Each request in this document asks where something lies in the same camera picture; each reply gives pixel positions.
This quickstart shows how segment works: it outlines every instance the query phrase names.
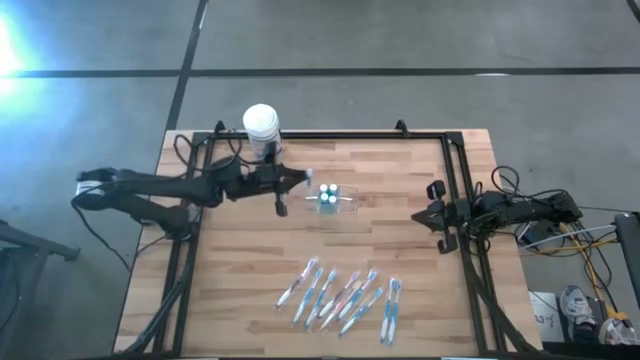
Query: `wooden tabletop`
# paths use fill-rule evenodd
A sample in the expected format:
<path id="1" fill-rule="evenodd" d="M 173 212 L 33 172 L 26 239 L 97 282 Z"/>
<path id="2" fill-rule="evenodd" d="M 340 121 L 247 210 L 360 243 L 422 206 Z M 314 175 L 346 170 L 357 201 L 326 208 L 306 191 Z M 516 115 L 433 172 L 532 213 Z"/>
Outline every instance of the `wooden tabletop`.
<path id="1" fill-rule="evenodd" d="M 485 189 L 492 188 L 490 173 L 496 163 L 488 131 L 462 132 L 473 181 L 482 181 Z M 158 174 L 178 175 L 184 171 L 171 146 L 177 133 L 190 138 L 192 132 L 167 132 Z M 186 147 L 181 150 L 188 154 Z M 226 142 L 218 142 L 215 157 L 229 153 Z M 244 147 L 243 155 L 251 157 L 250 146 Z M 206 209 L 183 356 L 393 357 L 477 353 L 459 251 L 440 255 L 436 248 L 440 235 L 431 234 L 410 220 L 411 214 L 423 210 L 429 202 L 426 185 L 436 179 L 446 183 L 438 140 L 288 140 L 284 143 L 284 163 L 296 169 L 312 168 L 316 184 L 357 188 L 357 213 L 309 213 L 296 195 L 301 194 L 300 189 L 292 192 L 286 218 L 275 214 L 272 194 L 235 203 L 225 201 L 218 208 Z M 462 186 L 459 173 L 457 178 Z M 177 203 L 173 199 L 153 200 L 164 205 Z M 161 234 L 157 228 L 145 229 L 140 246 Z M 131 344 L 157 310 L 170 248 L 170 242 L 163 241 L 138 256 L 115 351 Z M 382 299 L 342 339 L 337 337 L 337 326 L 324 333 L 306 333 L 300 325 L 292 328 L 291 319 L 311 277 L 284 310 L 273 310 L 276 300 L 312 256 L 320 258 L 326 272 L 334 267 L 339 270 L 331 295 L 355 270 L 366 274 L 369 268 L 377 268 L 380 275 L 374 288 L 383 287 L 385 291 L 391 276 L 403 281 L 393 347 L 378 344 Z M 528 341 L 540 347 L 513 239 L 494 237 L 489 258 L 500 305 Z M 486 312 L 484 319 L 491 338 Z M 173 320 L 172 317 L 166 346 L 171 345 Z"/>

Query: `shoe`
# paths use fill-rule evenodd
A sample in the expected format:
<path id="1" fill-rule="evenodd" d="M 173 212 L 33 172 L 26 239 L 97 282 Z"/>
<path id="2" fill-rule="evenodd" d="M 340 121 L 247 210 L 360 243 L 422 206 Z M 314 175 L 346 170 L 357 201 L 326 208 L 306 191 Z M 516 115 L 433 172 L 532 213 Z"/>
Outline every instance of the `shoe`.
<path id="1" fill-rule="evenodd" d="M 587 301 L 587 296 L 582 289 L 576 285 L 569 285 L 564 288 L 560 296 L 560 309 L 569 321 L 569 338 L 574 342 L 583 342 L 585 332 L 592 332 L 593 341 L 595 339 L 596 320 L 591 315 L 591 307 Z M 580 339 L 574 339 L 576 329 L 580 330 Z"/>
<path id="2" fill-rule="evenodd" d="M 600 327 L 600 343 L 608 345 L 640 345 L 631 322 L 608 318 Z"/>

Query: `cable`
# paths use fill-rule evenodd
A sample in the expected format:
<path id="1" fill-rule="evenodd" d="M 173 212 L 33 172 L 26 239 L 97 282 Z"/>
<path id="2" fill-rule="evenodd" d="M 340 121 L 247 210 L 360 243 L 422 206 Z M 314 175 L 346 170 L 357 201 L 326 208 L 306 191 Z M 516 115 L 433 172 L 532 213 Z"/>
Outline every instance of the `cable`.
<path id="1" fill-rule="evenodd" d="M 578 255 L 580 254 L 580 251 L 574 252 L 572 254 L 569 255 L 552 255 L 558 251 L 568 251 L 568 250 L 588 250 L 591 248 L 598 248 L 600 246 L 603 245 L 607 245 L 607 244 L 611 244 L 616 242 L 616 239 L 608 239 L 605 241 L 600 241 L 598 243 L 595 244 L 590 244 L 590 245 L 585 245 L 585 246 L 563 246 L 563 247 L 556 247 L 556 248 L 550 248 L 550 249 L 543 249 L 543 250 L 538 250 L 537 252 L 534 252 L 533 254 L 526 254 L 526 255 L 522 255 L 522 256 L 534 256 L 534 255 L 547 255 L 547 256 L 553 256 L 553 257 L 570 257 L 570 256 L 574 256 L 574 255 Z"/>
<path id="2" fill-rule="evenodd" d="M 612 209 L 612 208 L 601 208 L 601 207 L 595 207 L 595 206 L 578 206 L 578 209 L 611 211 L 611 212 L 620 212 L 620 213 L 638 212 L 638 210 L 622 210 L 622 209 Z"/>
<path id="3" fill-rule="evenodd" d="M 4 329 L 7 327 L 7 324 L 9 324 L 9 320 L 11 320 L 13 318 L 13 315 L 15 314 L 16 308 L 18 307 L 18 299 L 20 298 L 20 276 L 18 275 L 18 268 L 16 267 L 16 263 L 14 262 L 13 258 L 10 255 L 5 255 L 5 257 L 7 258 L 7 262 L 11 263 L 11 265 L 13 266 L 13 274 L 15 275 L 15 292 L 16 292 L 16 296 L 13 299 L 13 305 L 11 305 L 11 310 L 9 311 L 9 315 L 7 315 L 7 318 L 4 319 L 4 321 L 2 322 L 2 325 L 0 325 L 0 335 L 4 332 Z"/>
<path id="4" fill-rule="evenodd" d="M 569 229 L 567 229 L 567 227 L 564 224 L 560 224 L 561 228 L 564 231 L 568 231 Z M 575 239 L 575 237 L 573 235 L 569 235 L 571 237 L 571 240 L 573 240 L 573 242 L 579 246 L 578 241 Z M 589 280 L 591 281 L 591 284 L 593 285 L 593 290 L 596 293 L 596 296 L 598 297 L 598 299 L 600 299 L 601 301 L 605 302 L 604 297 L 602 296 L 602 293 L 600 292 L 600 289 L 598 288 L 598 286 L 596 286 L 596 279 L 597 281 L 600 281 L 603 285 L 606 285 L 604 281 L 602 281 L 602 278 L 600 277 L 600 275 L 598 275 L 598 273 L 595 271 L 593 264 L 591 263 L 591 259 L 589 257 L 587 257 L 587 254 L 585 252 L 585 250 L 581 250 L 582 253 L 582 257 L 584 258 L 585 262 L 588 264 L 589 267 Z M 609 300 L 611 301 L 611 305 L 607 304 L 607 315 L 609 317 L 612 318 L 616 318 L 622 321 L 626 321 L 628 319 L 627 315 L 624 313 L 621 313 L 618 311 L 618 307 L 615 304 L 615 301 L 613 300 L 613 297 L 611 296 L 611 293 L 609 292 L 609 288 L 607 286 L 605 286 L 605 292 L 607 293 L 607 296 L 609 297 Z"/>
<path id="5" fill-rule="evenodd" d="M 80 209 L 78 208 L 78 206 L 76 205 L 76 203 L 73 200 L 71 201 L 71 207 L 73 208 L 73 210 L 75 210 L 78 213 L 78 216 L 80 216 L 80 221 L 82 221 L 82 224 L 84 225 L 84 227 L 87 228 L 87 230 L 89 230 L 91 235 L 93 235 L 96 239 L 98 239 L 102 243 L 102 245 L 104 245 L 109 251 L 111 251 L 112 253 L 116 254 L 118 259 L 120 259 L 120 262 L 122 262 L 122 265 L 124 265 L 124 267 L 127 269 L 127 271 L 131 272 L 131 268 L 129 267 L 129 264 L 127 264 L 127 262 L 124 260 L 122 255 L 120 255 L 120 253 L 118 251 L 116 251 L 116 249 L 112 248 L 109 245 L 109 243 L 107 243 L 107 241 L 105 239 L 103 239 L 102 236 L 100 236 L 91 227 L 91 225 L 89 225 L 89 223 L 87 222 L 87 219 L 84 217 L 84 214 L 82 213 L 82 211 L 80 211 Z"/>
<path id="6" fill-rule="evenodd" d="M 540 245 L 540 244 L 543 244 L 543 243 L 546 243 L 546 242 L 549 242 L 549 241 L 552 241 L 552 240 L 556 240 L 556 239 L 561 239 L 561 238 L 564 238 L 564 237 L 567 237 L 567 236 L 571 236 L 571 237 L 573 238 L 573 236 L 572 236 L 572 235 L 576 235 L 576 234 L 580 234 L 580 233 L 585 233 L 585 232 L 589 232 L 589 231 L 594 231 L 594 230 L 604 230 L 604 229 L 611 229 L 611 228 L 615 228 L 615 226 L 614 226 L 614 225 L 603 225 L 603 226 L 597 226 L 597 227 L 590 228 L 590 229 L 583 229 L 583 230 L 579 230 L 579 231 L 567 232 L 567 233 L 565 233 L 565 234 L 561 234 L 561 235 L 557 235 L 557 236 L 552 236 L 552 237 L 546 238 L 546 239 L 544 239 L 544 240 L 540 240 L 540 241 L 538 241 L 538 242 L 535 242 L 535 243 L 533 243 L 533 244 L 529 244 L 529 245 L 527 245 L 527 246 L 523 246 L 523 247 L 521 247 L 521 249 L 528 249 L 528 248 L 530 248 L 530 247 L 538 246 L 538 245 Z"/>
<path id="7" fill-rule="evenodd" d="M 222 170 L 222 169 L 225 169 L 225 168 L 229 167 L 231 164 L 233 164 L 236 161 L 236 159 L 240 159 L 241 161 L 246 162 L 244 159 L 242 159 L 240 157 L 240 151 L 242 151 L 242 139 L 240 138 L 239 135 L 237 136 L 238 144 L 239 144 L 238 145 L 238 150 L 236 150 L 234 148 L 233 144 L 231 143 L 231 139 L 227 139 L 227 143 L 229 144 L 229 148 L 231 148 L 231 152 L 233 153 L 233 156 L 231 157 L 231 159 L 228 162 L 226 162 L 226 163 L 224 163 L 224 164 L 222 164 L 220 166 L 216 166 L 216 167 L 203 167 L 203 168 L 199 168 L 199 167 L 196 167 L 196 166 L 189 165 L 189 162 L 184 158 L 184 156 L 182 156 L 182 154 L 180 153 L 180 150 L 178 149 L 178 140 L 179 139 L 181 139 L 182 141 L 186 142 L 189 145 L 189 147 L 192 148 L 191 151 L 194 151 L 193 150 L 193 143 L 191 142 L 191 140 L 187 139 L 187 137 L 182 135 L 182 134 L 178 134 L 178 135 L 176 135 L 176 137 L 173 138 L 173 150 L 176 152 L 176 156 L 178 157 L 178 159 L 180 160 L 180 162 L 183 165 L 187 166 L 187 168 L 190 168 L 192 170 L 200 171 L 200 172 L 218 171 L 218 170 Z"/>
<path id="8" fill-rule="evenodd" d="M 529 289 L 529 293 L 533 294 L 533 296 L 537 297 L 540 301 L 542 301 L 543 304 L 547 305 L 548 307 L 551 308 L 551 310 L 558 312 L 558 309 L 556 309 L 555 307 L 551 306 L 551 304 L 549 304 L 548 302 L 546 302 L 543 298 L 540 297 L 540 295 L 536 294 L 535 291 Z"/>
<path id="9" fill-rule="evenodd" d="M 162 236 L 160 236 L 159 238 L 153 240 L 152 242 L 146 244 L 145 246 L 141 247 L 138 252 L 136 252 L 136 256 L 140 255 L 143 251 L 147 250 L 147 248 L 149 248 L 152 245 L 155 245 L 156 243 L 158 243 L 160 240 L 165 239 L 167 237 L 167 234 L 164 234 Z"/>

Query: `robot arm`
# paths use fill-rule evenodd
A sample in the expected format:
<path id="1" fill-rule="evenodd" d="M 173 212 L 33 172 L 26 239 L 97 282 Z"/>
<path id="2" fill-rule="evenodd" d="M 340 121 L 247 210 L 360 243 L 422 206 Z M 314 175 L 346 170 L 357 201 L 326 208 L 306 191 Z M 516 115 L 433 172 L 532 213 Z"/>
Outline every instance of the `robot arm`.
<path id="1" fill-rule="evenodd" d="M 457 248 L 455 237 L 449 233 L 449 227 L 459 226 L 471 237 L 477 237 L 513 224 L 539 220 L 572 223 L 582 217 L 582 212 L 567 192 L 559 192 L 542 199 L 520 199 L 498 191 L 487 191 L 473 202 L 458 199 L 450 203 L 442 200 L 445 194 L 444 182 L 433 182 L 427 187 L 427 195 L 433 202 L 426 210 L 411 216 L 412 220 L 425 225 L 431 231 L 444 233 L 443 241 L 438 243 L 438 248 L 443 254 Z"/>
<path id="2" fill-rule="evenodd" d="M 182 240 L 191 235 L 195 212 L 184 206 L 165 207 L 146 199 L 146 196 L 178 198 L 198 207 L 214 208 L 223 202 L 225 196 L 235 201 L 274 193 L 277 214 L 287 216 L 283 195 L 299 183 L 310 180 L 307 171 L 289 169 L 273 162 L 259 164 L 248 174 L 243 174 L 241 168 L 239 157 L 227 157 L 211 164 L 201 176 L 191 179 L 113 168 L 81 172 L 77 177 L 73 204 L 85 210 L 118 210 L 138 222 L 157 223 L 168 238 Z"/>

